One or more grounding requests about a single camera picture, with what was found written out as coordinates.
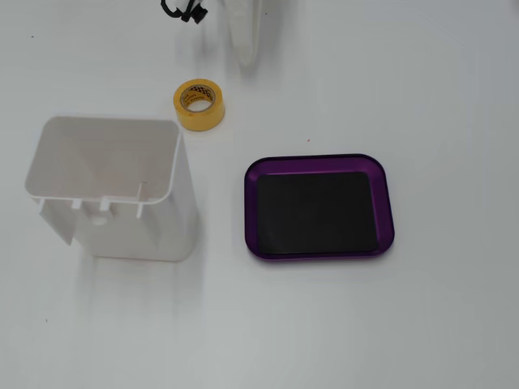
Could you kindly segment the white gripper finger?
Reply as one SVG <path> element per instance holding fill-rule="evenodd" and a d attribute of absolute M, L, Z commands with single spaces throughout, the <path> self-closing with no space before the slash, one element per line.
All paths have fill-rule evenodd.
<path fill-rule="evenodd" d="M 240 70 L 253 71 L 259 44 L 261 0 L 225 0 L 225 16 L 230 40 Z"/>

